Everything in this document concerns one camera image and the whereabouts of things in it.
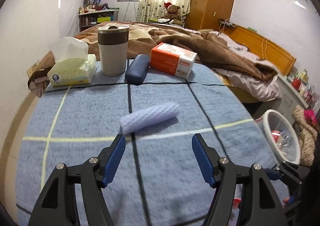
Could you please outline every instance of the metal screw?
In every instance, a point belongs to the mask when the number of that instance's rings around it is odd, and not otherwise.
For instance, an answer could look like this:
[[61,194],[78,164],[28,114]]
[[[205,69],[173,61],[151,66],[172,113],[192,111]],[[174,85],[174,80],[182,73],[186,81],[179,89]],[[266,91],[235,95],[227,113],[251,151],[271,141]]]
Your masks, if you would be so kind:
[[227,163],[229,163],[229,159],[227,159],[226,157],[222,157],[222,158],[220,158],[220,162],[223,164],[227,164]]
[[261,165],[258,163],[253,164],[253,168],[256,170],[260,170],[261,169]]
[[59,169],[59,170],[64,168],[64,163],[57,164],[56,168]]
[[89,162],[90,162],[91,164],[95,164],[95,163],[98,162],[98,158],[97,158],[97,157],[91,157],[91,158],[89,159]]

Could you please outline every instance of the santa hat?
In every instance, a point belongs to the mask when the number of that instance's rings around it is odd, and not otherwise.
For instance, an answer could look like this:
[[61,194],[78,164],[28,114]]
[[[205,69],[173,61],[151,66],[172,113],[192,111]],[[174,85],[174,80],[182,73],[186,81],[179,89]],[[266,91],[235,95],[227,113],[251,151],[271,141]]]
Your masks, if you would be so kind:
[[172,5],[172,3],[167,2],[164,4],[164,7],[166,8],[166,10],[168,10],[168,8]]

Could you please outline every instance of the wooden headboard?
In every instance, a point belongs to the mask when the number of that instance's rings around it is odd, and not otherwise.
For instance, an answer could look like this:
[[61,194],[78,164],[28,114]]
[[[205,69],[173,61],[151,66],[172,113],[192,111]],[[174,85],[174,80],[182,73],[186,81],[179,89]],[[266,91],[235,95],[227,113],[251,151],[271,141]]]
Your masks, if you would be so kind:
[[[261,44],[264,39],[263,36],[241,26],[237,26],[235,29],[226,27],[223,33],[228,35],[235,42],[248,47],[250,52],[263,59],[261,50]],[[263,42],[263,50],[265,50],[265,48],[266,40]],[[283,75],[288,75],[290,73],[290,70],[296,61],[295,57],[270,40],[268,40],[266,54],[267,59],[272,62]]]

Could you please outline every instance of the blue towel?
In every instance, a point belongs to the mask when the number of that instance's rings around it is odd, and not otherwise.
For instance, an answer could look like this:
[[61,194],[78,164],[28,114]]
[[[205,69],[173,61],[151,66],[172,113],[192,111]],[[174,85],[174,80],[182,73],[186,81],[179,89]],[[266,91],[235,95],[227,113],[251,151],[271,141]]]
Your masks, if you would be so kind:
[[[202,224],[214,190],[204,182],[193,154],[195,133],[235,164],[276,164],[250,114],[206,66],[195,64],[188,81],[150,69],[139,86],[126,84],[124,74],[105,76],[100,62],[97,66],[91,84],[69,89],[49,85],[36,106],[17,168],[20,226],[28,224],[41,187],[57,163],[78,165],[97,156],[120,132],[122,116],[155,104],[175,101],[181,112],[138,131],[135,138],[127,135],[115,178],[102,190],[115,225]],[[283,184],[276,188],[286,197]],[[76,200],[81,225],[87,225],[79,186]]]

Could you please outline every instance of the tissue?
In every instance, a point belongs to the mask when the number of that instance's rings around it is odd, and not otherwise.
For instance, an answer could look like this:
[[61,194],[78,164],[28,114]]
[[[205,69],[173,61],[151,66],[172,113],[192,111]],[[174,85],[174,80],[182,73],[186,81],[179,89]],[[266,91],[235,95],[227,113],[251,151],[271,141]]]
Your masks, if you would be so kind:
[[51,46],[56,64],[48,72],[53,86],[89,84],[97,70],[96,56],[88,55],[88,44],[63,37]]
[[155,105],[123,116],[120,125],[123,134],[136,132],[144,127],[177,117],[180,105],[175,102]]

